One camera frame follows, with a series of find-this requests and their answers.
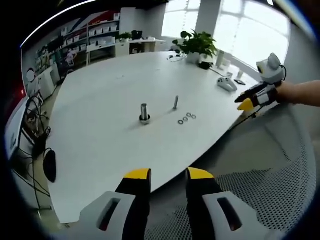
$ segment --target white pot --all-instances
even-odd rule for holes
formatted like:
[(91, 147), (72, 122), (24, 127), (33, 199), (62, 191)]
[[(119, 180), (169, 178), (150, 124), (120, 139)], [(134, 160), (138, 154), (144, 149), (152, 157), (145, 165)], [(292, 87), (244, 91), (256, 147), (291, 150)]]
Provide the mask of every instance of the white pot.
[(198, 52), (189, 53), (186, 57), (186, 62), (189, 64), (197, 64), (200, 60), (200, 54)]

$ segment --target human arm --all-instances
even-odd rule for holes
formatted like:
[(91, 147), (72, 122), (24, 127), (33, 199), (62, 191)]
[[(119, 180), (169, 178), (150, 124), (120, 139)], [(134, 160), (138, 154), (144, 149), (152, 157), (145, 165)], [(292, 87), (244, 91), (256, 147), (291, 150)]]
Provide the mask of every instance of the human arm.
[(278, 102), (320, 107), (320, 80), (300, 84), (284, 81), (277, 91)]

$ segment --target green plant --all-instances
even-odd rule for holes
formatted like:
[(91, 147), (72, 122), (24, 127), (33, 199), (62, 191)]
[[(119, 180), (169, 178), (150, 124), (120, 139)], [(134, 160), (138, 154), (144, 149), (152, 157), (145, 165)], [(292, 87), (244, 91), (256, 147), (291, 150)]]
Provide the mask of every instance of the green plant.
[(186, 31), (181, 32), (181, 38), (183, 38), (182, 44), (179, 44), (178, 40), (172, 41), (173, 44), (177, 45), (180, 50), (185, 54), (199, 53), (205, 54), (207, 56), (216, 56), (216, 47), (214, 42), (216, 42), (211, 34), (203, 31), (202, 33), (188, 33)]
[(125, 32), (116, 37), (116, 39), (131, 39), (132, 34), (130, 32)]

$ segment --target potted plant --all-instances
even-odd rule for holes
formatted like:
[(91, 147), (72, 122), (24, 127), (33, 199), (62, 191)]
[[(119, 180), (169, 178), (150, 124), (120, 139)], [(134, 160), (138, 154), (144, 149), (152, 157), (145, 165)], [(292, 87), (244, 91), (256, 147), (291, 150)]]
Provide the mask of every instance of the potted plant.
[(129, 39), (132, 38), (132, 34), (130, 32), (125, 32), (116, 37), (117, 40), (120, 40), (122, 43), (129, 42)]
[(181, 44), (179, 44), (178, 40), (174, 40), (172, 43), (179, 47), (180, 50), (175, 50), (178, 54), (183, 52), (187, 55), (187, 62), (197, 64), (200, 60), (200, 55), (204, 55), (205, 58), (207, 56), (216, 56), (215, 40), (211, 34), (205, 31), (202, 33), (197, 33), (194, 30), (193, 33), (182, 31), (181, 38), (183, 39)]

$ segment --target metal cylinder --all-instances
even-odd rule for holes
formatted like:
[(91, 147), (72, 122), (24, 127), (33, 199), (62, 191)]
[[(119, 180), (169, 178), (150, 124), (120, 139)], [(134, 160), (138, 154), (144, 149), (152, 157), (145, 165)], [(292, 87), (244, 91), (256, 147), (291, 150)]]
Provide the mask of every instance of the metal cylinder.
[(173, 105), (173, 109), (177, 109), (178, 107), (178, 100), (179, 100), (179, 96), (175, 97), (175, 101), (174, 101), (174, 105)]
[(147, 104), (146, 103), (141, 104), (141, 119), (143, 121), (147, 121), (148, 120), (148, 110), (147, 110)]

